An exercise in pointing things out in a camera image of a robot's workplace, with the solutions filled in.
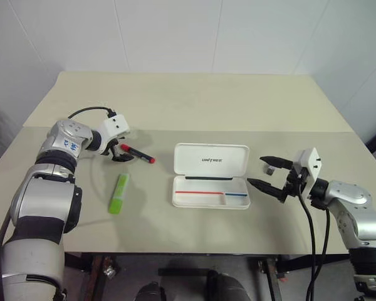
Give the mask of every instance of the white table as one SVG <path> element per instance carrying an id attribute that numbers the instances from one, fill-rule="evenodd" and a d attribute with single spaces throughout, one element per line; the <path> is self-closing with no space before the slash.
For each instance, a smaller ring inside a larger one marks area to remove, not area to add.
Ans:
<path id="1" fill-rule="evenodd" d="M 47 126 L 90 105 L 122 112 L 133 128 L 127 142 L 157 162 L 114 163 L 110 157 L 84 153 L 76 171 L 76 183 L 83 189 L 81 218 L 64 236 L 66 251 L 311 252 L 306 216 L 291 197 L 280 204 L 249 187 L 252 205 L 244 211 L 173 207 L 173 150 L 178 142 L 246 144 L 251 149 L 247 175 L 279 187 L 287 171 L 269 177 L 258 158 L 291 159 L 298 149 L 316 147 L 323 160 L 320 177 L 367 188 L 376 207 L 375 159 L 309 77 L 62 73 L 0 160 L 0 224 Z M 104 113 L 86 112 L 78 120 L 92 126 L 103 118 Z M 131 182 L 122 212 L 114 216 L 107 206 L 121 172 L 130 173 Z M 310 211 L 321 252 L 325 215 Z M 330 231 L 328 253 L 346 253 L 334 222 Z"/>

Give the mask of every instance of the blue line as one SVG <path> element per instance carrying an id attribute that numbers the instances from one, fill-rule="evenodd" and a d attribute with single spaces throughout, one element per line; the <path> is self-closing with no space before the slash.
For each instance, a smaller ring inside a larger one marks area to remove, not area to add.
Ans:
<path id="1" fill-rule="evenodd" d="M 226 196 L 248 196 L 246 193 L 224 193 Z"/>

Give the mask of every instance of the red marker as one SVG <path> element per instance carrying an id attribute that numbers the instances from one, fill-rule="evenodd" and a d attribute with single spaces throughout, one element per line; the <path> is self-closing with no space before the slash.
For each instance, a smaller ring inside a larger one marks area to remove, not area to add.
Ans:
<path id="1" fill-rule="evenodd" d="M 128 152 L 131 155 L 137 156 L 137 157 L 141 158 L 142 160 L 147 161 L 148 163 L 153 164 L 156 161 L 155 158 L 150 157 L 147 154 L 144 154 L 143 152 L 140 152 L 137 149 L 133 149 L 132 147 L 128 146 L 127 144 L 122 144 L 120 147 L 123 151 Z"/>

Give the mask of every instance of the floor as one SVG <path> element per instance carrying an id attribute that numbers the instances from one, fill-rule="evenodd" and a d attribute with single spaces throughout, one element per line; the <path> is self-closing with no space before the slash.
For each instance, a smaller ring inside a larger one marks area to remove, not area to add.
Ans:
<path id="1" fill-rule="evenodd" d="M 212 268 L 237 278 L 252 301 L 269 301 L 266 275 L 259 273 L 256 262 L 245 256 L 186 256 L 186 255 L 124 255 L 117 257 L 120 271 L 115 278 L 107 280 L 103 301 L 134 300 L 139 289 L 157 281 L 165 288 L 167 301 L 203 301 L 205 277 L 160 277 L 158 268 Z M 280 281 L 284 301 L 305 299 L 309 283 L 309 269 L 298 270 Z M 349 261 L 327 264 L 321 270 L 315 287 L 315 301 L 353 300 L 358 297 Z M 67 268 L 65 285 L 69 301 L 82 301 L 87 276 Z"/>

